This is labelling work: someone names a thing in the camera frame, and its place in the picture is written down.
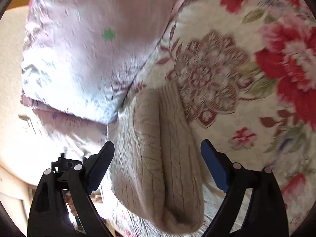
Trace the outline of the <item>beige cable knit sweater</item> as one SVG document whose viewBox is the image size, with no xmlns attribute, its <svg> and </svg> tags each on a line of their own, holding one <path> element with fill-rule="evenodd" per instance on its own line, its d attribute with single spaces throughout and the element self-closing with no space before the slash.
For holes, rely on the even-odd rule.
<svg viewBox="0 0 316 237">
<path fill-rule="evenodd" d="M 169 234 L 204 221 L 199 157 L 178 84 L 144 89 L 108 125 L 111 188 L 133 214 Z"/>
</svg>

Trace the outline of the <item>right floral pink pillow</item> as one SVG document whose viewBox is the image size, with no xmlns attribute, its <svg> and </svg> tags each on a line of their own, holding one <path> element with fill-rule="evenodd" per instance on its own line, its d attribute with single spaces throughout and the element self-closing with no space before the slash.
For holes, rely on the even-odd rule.
<svg viewBox="0 0 316 237">
<path fill-rule="evenodd" d="M 31 0 L 21 102 L 64 151 L 95 153 L 185 0 Z"/>
</svg>

